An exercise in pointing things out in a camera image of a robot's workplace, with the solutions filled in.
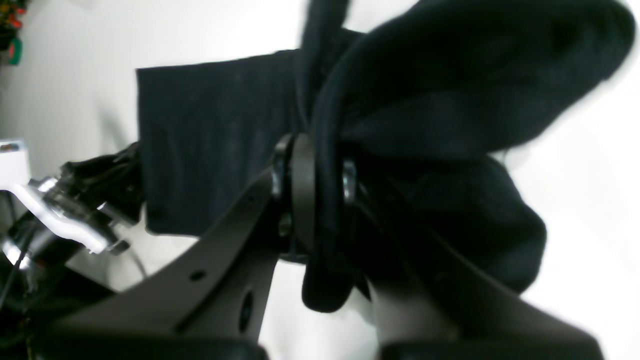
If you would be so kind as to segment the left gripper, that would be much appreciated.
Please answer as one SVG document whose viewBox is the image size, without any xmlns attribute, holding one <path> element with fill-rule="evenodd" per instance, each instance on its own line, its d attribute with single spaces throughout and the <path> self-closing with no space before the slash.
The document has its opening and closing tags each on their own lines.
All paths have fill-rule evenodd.
<svg viewBox="0 0 640 360">
<path fill-rule="evenodd" d="M 32 178 L 28 186 L 55 214 L 77 221 L 101 236 L 114 224 L 140 222 L 145 201 L 140 144 L 85 161 L 69 161 L 56 176 Z"/>
</svg>

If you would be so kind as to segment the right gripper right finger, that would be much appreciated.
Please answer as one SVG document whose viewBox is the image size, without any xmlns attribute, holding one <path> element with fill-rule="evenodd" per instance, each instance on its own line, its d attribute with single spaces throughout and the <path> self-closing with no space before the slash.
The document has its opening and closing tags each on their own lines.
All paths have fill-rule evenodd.
<svg viewBox="0 0 640 360">
<path fill-rule="evenodd" d="M 342 164 L 343 204 L 363 234 L 378 360 L 601 360 L 592 335 L 537 309 L 419 222 L 391 185 Z"/>
</svg>

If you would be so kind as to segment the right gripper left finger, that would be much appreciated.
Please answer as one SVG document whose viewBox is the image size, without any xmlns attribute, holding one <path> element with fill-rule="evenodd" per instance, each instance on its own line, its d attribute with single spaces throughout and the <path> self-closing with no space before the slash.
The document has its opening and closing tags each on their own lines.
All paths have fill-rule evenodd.
<svg viewBox="0 0 640 360">
<path fill-rule="evenodd" d="M 55 321 L 37 360 L 267 360 L 258 343 L 279 258 L 304 259 L 314 220 L 295 228 L 294 167 L 314 169 L 307 135 L 273 160 L 188 251 L 135 287 Z"/>
</svg>

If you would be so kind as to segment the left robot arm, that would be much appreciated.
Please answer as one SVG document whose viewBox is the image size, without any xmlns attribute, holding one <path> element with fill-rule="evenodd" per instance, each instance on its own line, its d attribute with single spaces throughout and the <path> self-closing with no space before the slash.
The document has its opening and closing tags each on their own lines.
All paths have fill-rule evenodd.
<svg viewBox="0 0 640 360">
<path fill-rule="evenodd" d="M 1 194 L 12 219 L 1 232 L 1 358 L 35 360 L 35 333 L 110 294 L 67 268 L 77 253 L 118 256 L 144 203 L 139 144 L 32 177 L 21 139 L 1 142 Z"/>
</svg>

